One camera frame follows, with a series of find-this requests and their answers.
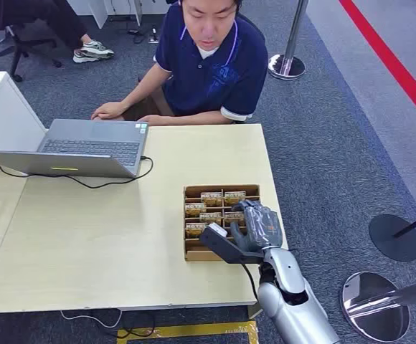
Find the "person's right hand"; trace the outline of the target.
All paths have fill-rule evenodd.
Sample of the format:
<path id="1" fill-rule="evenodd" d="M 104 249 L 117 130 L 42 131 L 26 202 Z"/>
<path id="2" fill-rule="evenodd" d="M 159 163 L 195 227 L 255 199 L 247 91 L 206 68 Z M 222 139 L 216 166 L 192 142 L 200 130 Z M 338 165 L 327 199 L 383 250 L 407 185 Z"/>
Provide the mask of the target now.
<path id="1" fill-rule="evenodd" d="M 92 120 L 123 120 L 123 114 L 128 107 L 123 102 L 107 102 L 95 109 Z"/>

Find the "person's left hand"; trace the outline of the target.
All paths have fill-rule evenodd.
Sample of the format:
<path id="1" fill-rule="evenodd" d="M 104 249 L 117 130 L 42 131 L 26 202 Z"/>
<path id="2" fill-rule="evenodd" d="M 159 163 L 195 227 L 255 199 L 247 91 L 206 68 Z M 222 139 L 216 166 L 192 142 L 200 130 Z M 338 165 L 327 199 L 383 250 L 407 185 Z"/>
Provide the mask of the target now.
<path id="1" fill-rule="evenodd" d="M 149 126 L 165 126 L 168 125 L 168 117 L 162 115 L 146 115 L 138 120 L 139 122 L 147 123 Z"/>

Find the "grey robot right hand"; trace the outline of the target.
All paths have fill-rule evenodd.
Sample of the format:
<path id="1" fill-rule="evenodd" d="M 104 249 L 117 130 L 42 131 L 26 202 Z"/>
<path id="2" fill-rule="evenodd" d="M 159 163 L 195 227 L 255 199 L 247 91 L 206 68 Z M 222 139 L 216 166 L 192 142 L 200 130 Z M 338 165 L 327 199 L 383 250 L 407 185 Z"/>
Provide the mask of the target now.
<path id="1" fill-rule="evenodd" d="M 232 211 L 244 214 L 247 234 L 240 231 L 237 222 L 230 224 L 234 241 L 244 252 L 260 252 L 268 247 L 281 247 L 284 236 L 279 216 L 258 201 L 244 200 L 235 204 Z"/>

